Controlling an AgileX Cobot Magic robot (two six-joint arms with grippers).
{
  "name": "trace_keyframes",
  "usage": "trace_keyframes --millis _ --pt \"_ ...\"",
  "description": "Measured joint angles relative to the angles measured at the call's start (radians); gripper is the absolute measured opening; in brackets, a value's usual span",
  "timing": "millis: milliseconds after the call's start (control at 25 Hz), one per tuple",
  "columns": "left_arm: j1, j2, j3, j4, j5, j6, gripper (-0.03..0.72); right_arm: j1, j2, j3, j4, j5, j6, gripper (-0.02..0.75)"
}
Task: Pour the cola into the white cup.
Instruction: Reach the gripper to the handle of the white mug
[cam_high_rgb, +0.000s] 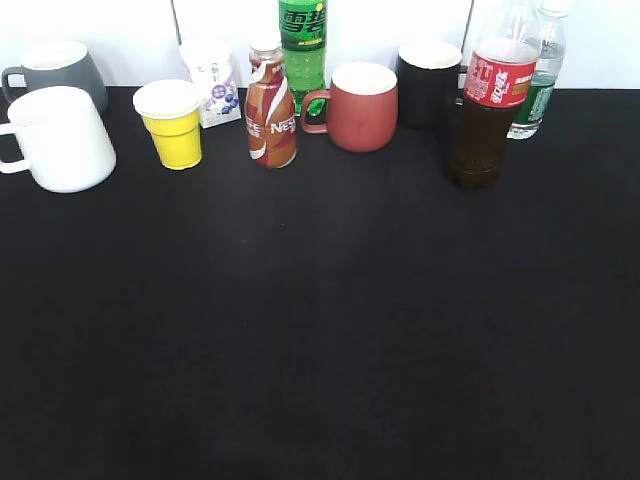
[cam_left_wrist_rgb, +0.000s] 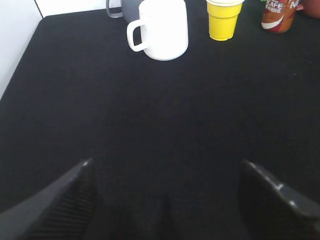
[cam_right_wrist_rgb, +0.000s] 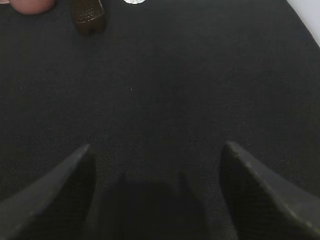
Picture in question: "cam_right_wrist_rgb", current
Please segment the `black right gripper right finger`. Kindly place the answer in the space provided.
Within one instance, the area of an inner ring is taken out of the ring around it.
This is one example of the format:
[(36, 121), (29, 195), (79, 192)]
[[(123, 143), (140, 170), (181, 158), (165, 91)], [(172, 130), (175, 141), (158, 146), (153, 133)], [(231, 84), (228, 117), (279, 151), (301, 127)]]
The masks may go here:
[(318, 240), (320, 199), (235, 142), (221, 151), (219, 183), (240, 240)]

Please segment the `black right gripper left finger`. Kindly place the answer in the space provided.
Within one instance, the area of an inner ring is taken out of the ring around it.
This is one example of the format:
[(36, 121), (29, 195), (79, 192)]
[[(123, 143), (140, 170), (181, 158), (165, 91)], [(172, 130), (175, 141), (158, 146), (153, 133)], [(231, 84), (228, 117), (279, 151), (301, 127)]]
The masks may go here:
[(0, 203), (2, 240), (79, 240), (96, 187), (88, 144)]

